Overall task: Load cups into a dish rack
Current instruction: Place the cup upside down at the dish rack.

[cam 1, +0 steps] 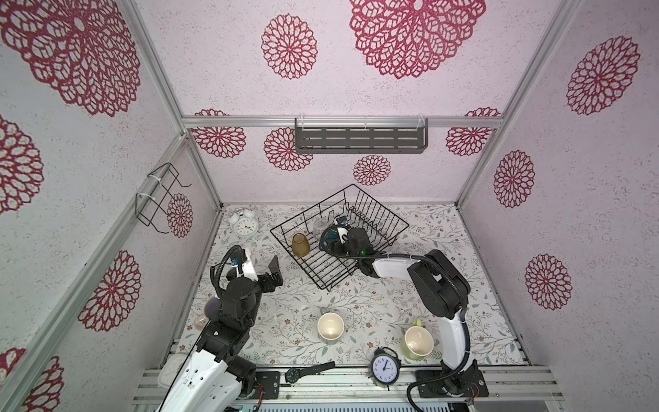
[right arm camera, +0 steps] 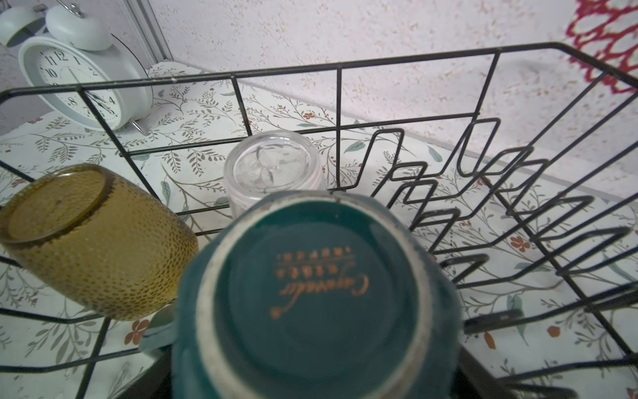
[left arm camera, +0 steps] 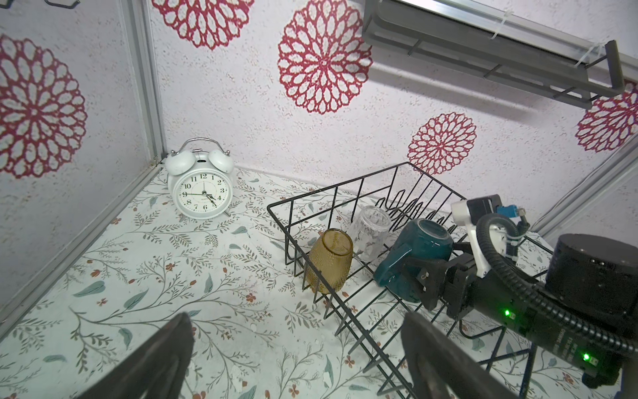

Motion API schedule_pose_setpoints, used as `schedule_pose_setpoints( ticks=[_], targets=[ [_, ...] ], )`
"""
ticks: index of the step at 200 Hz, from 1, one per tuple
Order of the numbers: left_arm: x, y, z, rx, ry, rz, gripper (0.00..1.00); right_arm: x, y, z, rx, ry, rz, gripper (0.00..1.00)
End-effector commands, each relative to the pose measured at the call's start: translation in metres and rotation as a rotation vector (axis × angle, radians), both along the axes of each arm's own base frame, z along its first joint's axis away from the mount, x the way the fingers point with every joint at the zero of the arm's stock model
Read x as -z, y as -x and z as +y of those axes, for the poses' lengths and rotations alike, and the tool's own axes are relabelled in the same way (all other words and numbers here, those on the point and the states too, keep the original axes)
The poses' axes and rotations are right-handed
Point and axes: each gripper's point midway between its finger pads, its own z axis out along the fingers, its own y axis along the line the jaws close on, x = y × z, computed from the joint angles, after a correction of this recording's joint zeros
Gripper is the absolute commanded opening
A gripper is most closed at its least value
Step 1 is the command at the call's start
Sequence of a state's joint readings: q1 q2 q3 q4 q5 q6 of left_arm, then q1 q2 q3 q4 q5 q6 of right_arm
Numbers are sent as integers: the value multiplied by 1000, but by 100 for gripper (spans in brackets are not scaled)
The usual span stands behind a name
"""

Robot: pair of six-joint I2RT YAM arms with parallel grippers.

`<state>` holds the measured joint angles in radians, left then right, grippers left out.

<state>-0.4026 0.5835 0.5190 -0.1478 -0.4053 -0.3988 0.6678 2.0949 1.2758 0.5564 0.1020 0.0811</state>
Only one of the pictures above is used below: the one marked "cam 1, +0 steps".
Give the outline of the clear glass cup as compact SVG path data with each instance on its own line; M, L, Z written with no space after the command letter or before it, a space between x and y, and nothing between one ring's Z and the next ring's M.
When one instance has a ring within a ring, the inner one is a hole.
M317 241L321 240L324 231L331 225L329 217L318 217L312 224L312 234Z

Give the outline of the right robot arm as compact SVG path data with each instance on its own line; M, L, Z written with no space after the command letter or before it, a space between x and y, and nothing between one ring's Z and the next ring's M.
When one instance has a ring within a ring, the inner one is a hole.
M471 355L466 314L470 285L451 261L433 249L425 255L378 252L363 228L332 225L319 238L331 257L353 260L362 274L376 279L412 281L425 308L440 319L443 366L447 377L468 368Z

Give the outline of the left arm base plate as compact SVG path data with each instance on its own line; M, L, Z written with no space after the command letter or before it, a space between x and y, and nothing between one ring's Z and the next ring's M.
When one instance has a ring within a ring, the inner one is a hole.
M255 384L252 391L245 399L258 401L275 400L279 398L281 386L281 372L279 371L257 371Z

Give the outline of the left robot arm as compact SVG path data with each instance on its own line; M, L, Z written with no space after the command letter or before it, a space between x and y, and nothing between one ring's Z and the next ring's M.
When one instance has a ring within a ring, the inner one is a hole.
M248 398L256 385L256 365L240 357L250 338L264 294L283 285L278 257L258 275L247 250L232 248L210 268L219 304L178 369L159 411L223 411Z

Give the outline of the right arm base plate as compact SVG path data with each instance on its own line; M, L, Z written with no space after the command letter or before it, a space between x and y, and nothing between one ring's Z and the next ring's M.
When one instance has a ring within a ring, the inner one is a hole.
M489 390L478 362L448 379L437 380L418 387L422 398L486 398Z

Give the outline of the amber glass cup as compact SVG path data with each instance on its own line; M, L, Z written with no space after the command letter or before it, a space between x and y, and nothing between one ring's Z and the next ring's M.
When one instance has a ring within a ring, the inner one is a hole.
M298 258L304 258L311 252L309 240L303 233L296 233L293 236L292 252Z

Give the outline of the dark green mug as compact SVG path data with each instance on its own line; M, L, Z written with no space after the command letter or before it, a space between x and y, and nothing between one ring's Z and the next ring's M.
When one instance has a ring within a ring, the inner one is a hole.
M321 245L332 247L336 243L344 245L347 241L348 230L343 228L329 228L321 237Z

